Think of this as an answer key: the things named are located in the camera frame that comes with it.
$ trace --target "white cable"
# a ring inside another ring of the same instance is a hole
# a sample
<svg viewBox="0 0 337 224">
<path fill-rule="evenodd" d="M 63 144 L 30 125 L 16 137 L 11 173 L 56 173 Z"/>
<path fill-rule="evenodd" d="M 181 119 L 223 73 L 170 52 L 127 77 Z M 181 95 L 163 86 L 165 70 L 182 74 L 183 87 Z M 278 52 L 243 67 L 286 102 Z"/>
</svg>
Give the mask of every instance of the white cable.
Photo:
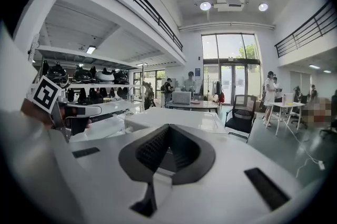
<svg viewBox="0 0 337 224">
<path fill-rule="evenodd" d="M 300 147 L 301 147 L 301 148 L 304 150 L 304 152 L 309 156 L 309 159 L 306 159 L 306 160 L 305 160 L 304 165 L 302 165 L 301 167 L 299 167 L 299 168 L 297 169 L 297 172 L 296 172 L 296 178 L 297 178 L 297 177 L 299 176 L 300 169 L 303 168 L 303 167 L 306 165 L 306 163 L 308 162 L 308 160 L 312 160 L 312 162 L 315 163 L 315 164 L 317 164 L 317 165 L 319 165 L 319 160 L 318 160 L 318 159 L 314 159 L 313 157 L 311 157 L 311 155 L 308 153 L 308 151 L 306 150 L 306 148 L 305 148 L 305 147 L 302 145 L 302 143 L 297 139 L 295 133 L 291 130 L 291 128 L 290 128 L 287 124 L 285 124 L 285 125 L 286 125 L 287 128 L 290 130 L 290 132 L 292 133 L 292 135 L 295 137 L 296 141 L 300 144 Z"/>
</svg>

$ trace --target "glass door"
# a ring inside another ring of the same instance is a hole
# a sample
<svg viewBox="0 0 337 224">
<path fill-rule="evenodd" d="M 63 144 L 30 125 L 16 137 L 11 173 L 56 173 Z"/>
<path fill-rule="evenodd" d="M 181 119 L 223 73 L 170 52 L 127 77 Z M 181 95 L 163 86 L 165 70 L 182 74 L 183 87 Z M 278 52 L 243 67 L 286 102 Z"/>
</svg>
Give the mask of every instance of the glass door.
<svg viewBox="0 0 337 224">
<path fill-rule="evenodd" d="M 225 104 L 233 105 L 235 95 L 247 94 L 247 66 L 221 65 L 221 84 Z"/>
<path fill-rule="evenodd" d="M 233 72 L 232 65 L 221 65 L 221 85 L 225 95 L 225 104 L 231 105 L 233 94 Z"/>
</svg>

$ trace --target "white desk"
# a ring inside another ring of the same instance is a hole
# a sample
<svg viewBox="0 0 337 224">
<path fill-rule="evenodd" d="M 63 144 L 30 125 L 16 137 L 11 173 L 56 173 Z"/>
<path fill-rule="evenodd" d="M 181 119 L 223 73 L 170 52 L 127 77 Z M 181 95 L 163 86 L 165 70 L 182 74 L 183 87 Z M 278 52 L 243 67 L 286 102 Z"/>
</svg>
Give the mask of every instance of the white desk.
<svg viewBox="0 0 337 224">
<path fill-rule="evenodd" d="M 271 103 L 273 106 L 272 106 L 272 110 L 270 112 L 270 116 L 268 118 L 268 122 L 266 124 L 266 128 L 268 127 L 268 124 L 269 124 L 269 121 L 272 117 L 272 113 L 273 113 L 273 109 L 274 109 L 274 106 L 279 106 L 281 108 L 290 108 L 291 107 L 291 111 L 289 113 L 289 118 L 288 118 L 288 121 L 286 122 L 286 125 L 288 126 L 289 124 L 289 120 L 290 120 L 290 117 L 291 117 L 291 113 L 293 111 L 293 108 L 294 107 L 299 107 L 300 108 L 300 114 L 299 114 L 299 122 L 297 124 L 297 130 L 299 129 L 299 126 L 300 126 L 300 122 L 301 122 L 301 118 L 302 118 L 302 106 L 304 106 L 305 104 L 302 104 L 302 103 L 292 103 L 291 105 L 288 105 L 288 104 L 282 104 L 282 103 Z M 276 133 L 275 135 L 277 136 L 277 132 L 279 131 L 279 125 L 280 125 L 280 121 L 281 121 L 281 115 L 282 115 L 282 109 L 280 109 L 280 112 L 279 112 L 279 119 L 278 119 L 278 122 L 277 122 L 277 129 L 276 129 Z"/>
<path fill-rule="evenodd" d="M 192 109 L 205 109 L 206 111 L 211 112 L 211 109 L 215 109 L 215 112 L 217 113 L 218 109 L 218 104 L 214 103 L 213 101 L 207 101 L 207 100 L 202 100 L 199 101 L 199 104 L 175 104 L 175 103 L 168 103 L 166 104 L 167 108 L 187 108 L 190 111 Z"/>
</svg>

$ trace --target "recessed ceiling light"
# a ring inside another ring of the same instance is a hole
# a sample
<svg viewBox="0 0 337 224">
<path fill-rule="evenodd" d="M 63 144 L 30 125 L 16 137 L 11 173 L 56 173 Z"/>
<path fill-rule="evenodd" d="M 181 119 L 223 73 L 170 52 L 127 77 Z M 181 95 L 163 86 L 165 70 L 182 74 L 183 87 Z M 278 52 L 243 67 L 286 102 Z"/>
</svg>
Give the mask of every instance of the recessed ceiling light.
<svg viewBox="0 0 337 224">
<path fill-rule="evenodd" d="M 259 10 L 264 12 L 268 9 L 268 4 L 267 3 L 260 3 L 259 5 Z"/>
<path fill-rule="evenodd" d="M 316 65 L 312 65 L 310 64 L 309 67 L 313 68 L 313 69 L 320 69 L 320 67 L 316 66 Z"/>
<path fill-rule="evenodd" d="M 204 2 L 200 5 L 200 9 L 203 11 L 207 11 L 211 9 L 211 4 L 209 2 Z"/>
<path fill-rule="evenodd" d="M 87 52 L 88 54 L 92 54 L 93 51 L 95 51 L 95 49 L 96 49 L 96 46 L 91 45 L 91 46 L 89 46 L 89 48 L 88 48 L 88 50 L 87 50 L 86 52 Z"/>
</svg>

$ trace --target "gray floor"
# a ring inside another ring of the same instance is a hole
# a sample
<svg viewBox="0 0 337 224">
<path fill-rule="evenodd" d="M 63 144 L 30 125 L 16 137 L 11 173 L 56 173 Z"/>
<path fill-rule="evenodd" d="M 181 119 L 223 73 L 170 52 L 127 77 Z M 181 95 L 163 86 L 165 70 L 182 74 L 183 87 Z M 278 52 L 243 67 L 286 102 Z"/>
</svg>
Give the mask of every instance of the gray floor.
<svg viewBox="0 0 337 224">
<path fill-rule="evenodd" d="M 223 107 L 219 112 L 219 117 L 223 123 L 226 119 L 226 111 L 231 107 Z M 293 134 L 285 126 L 284 122 L 280 122 L 279 132 L 275 136 L 277 119 L 271 121 L 271 127 L 266 128 L 263 125 L 261 117 L 262 113 L 257 114 L 248 144 L 274 160 L 277 164 L 288 170 L 291 174 L 296 176 L 297 169 L 304 165 L 307 154 L 302 149 L 300 144 L 296 141 Z M 337 135 L 328 135 L 322 138 L 319 135 L 320 129 L 307 129 L 301 125 L 299 131 L 296 131 L 296 124 L 290 124 L 292 131 L 296 134 L 299 141 L 305 147 L 307 152 L 315 159 L 322 160 L 325 165 L 325 170 L 319 169 L 319 166 L 312 161 L 308 161 L 307 165 L 301 168 L 298 180 L 303 186 L 311 183 L 312 181 L 322 178 L 327 175 L 330 167 L 334 164 L 335 157 L 337 156 Z"/>
</svg>

